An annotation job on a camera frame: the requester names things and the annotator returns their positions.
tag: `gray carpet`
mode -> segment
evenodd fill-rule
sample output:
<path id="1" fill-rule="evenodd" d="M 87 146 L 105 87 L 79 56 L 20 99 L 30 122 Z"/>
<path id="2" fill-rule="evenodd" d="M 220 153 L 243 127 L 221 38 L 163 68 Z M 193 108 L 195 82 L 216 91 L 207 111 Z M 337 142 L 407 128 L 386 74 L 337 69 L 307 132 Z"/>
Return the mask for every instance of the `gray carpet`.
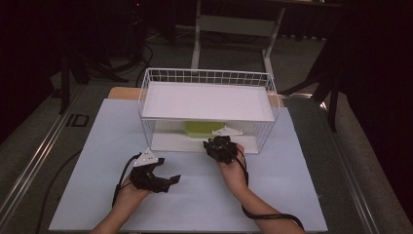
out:
<path id="1" fill-rule="evenodd" d="M 257 49 L 266 47 L 266 43 L 266 40 L 258 39 L 249 44 L 221 45 L 211 43 L 204 38 L 200 68 L 263 71 L 261 54 Z M 179 37 L 175 46 L 169 43 L 156 43 L 153 40 L 149 41 L 148 45 L 154 52 L 151 61 L 153 67 L 189 68 L 191 65 L 192 34 Z M 294 39 L 278 39 L 271 54 L 277 89 L 284 90 L 303 81 L 322 46 L 323 42 L 317 40 L 298 42 Z M 145 50 L 145 55 L 149 58 L 148 50 Z M 38 175 L 32 181 L 8 222 L 4 233 L 34 232 L 49 182 L 67 158 L 82 148 L 102 100 L 107 97 L 112 87 L 133 86 L 140 69 L 141 67 L 122 74 L 122 77 L 131 80 L 128 84 L 114 83 L 102 77 L 94 77 L 89 86 L 74 88 L 81 89 L 82 92 L 68 115 L 90 116 L 90 121 L 86 127 L 64 127 L 62 129 Z M 310 94 L 314 87 L 309 87 L 302 92 Z M 285 103 L 293 118 L 315 188 L 320 195 L 319 200 L 329 228 L 327 233 L 366 233 L 358 216 L 352 193 L 343 177 L 339 152 L 332 146 L 337 138 L 355 172 L 372 215 L 377 220 L 379 233 L 413 233 L 411 223 L 397 202 L 345 97 L 340 96 L 339 99 L 338 134 L 333 134 L 326 128 L 319 106 L 310 99 L 289 98 Z M 29 162 L 58 118 L 58 105 L 59 102 L 56 99 L 45 100 L 1 145 L 1 200 L 6 198 L 6 191 L 12 189 L 21 170 Z M 63 169 L 53 186 L 41 233 L 50 233 L 49 223 L 75 163 L 76 159 Z"/>

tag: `green object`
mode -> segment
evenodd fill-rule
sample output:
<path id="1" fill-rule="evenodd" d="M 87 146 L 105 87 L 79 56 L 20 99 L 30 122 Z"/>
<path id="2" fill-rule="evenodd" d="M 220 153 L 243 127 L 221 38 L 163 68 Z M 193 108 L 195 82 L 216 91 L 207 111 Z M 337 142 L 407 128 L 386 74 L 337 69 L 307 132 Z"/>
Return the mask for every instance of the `green object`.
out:
<path id="1" fill-rule="evenodd" d="M 185 122 L 185 132 L 190 137 L 210 137 L 212 136 L 212 131 L 217 131 L 224 127 L 224 122 Z"/>

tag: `top shelf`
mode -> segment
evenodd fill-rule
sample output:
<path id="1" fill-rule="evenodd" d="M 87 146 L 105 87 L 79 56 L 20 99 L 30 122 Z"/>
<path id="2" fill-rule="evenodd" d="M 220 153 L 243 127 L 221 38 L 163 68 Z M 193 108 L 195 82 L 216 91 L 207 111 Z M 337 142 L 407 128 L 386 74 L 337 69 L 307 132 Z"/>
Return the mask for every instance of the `top shelf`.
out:
<path id="1" fill-rule="evenodd" d="M 149 83 L 142 119 L 275 122 L 264 87 Z"/>

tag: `bottom shelf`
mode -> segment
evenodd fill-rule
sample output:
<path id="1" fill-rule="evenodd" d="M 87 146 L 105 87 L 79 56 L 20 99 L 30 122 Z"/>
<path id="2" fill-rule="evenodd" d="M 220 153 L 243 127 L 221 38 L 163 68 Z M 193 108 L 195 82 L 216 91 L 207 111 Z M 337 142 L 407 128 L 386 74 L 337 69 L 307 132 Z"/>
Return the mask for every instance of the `bottom shelf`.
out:
<path id="1" fill-rule="evenodd" d="M 226 126 L 243 131 L 241 136 L 231 136 L 231 141 L 241 144 L 246 154 L 258 154 L 257 139 L 253 123 L 228 122 Z M 157 120 L 151 150 L 206 152 L 203 141 L 211 136 L 189 136 L 185 132 L 185 121 Z"/>

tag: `person's right hand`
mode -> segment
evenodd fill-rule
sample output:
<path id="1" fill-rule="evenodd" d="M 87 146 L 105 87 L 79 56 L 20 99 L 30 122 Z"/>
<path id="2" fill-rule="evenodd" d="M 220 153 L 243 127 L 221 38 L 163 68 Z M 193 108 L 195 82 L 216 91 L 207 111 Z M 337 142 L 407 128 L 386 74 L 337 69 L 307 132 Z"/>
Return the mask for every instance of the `person's right hand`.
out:
<path id="1" fill-rule="evenodd" d="M 244 148 L 242 145 L 237 144 L 238 154 L 237 158 L 245 167 L 245 160 L 243 157 Z M 232 161 L 230 164 L 225 164 L 223 162 L 218 162 L 218 167 L 221 170 L 222 177 L 230 191 L 237 197 L 240 193 L 243 193 L 248 189 L 246 185 L 244 170 L 236 160 Z"/>

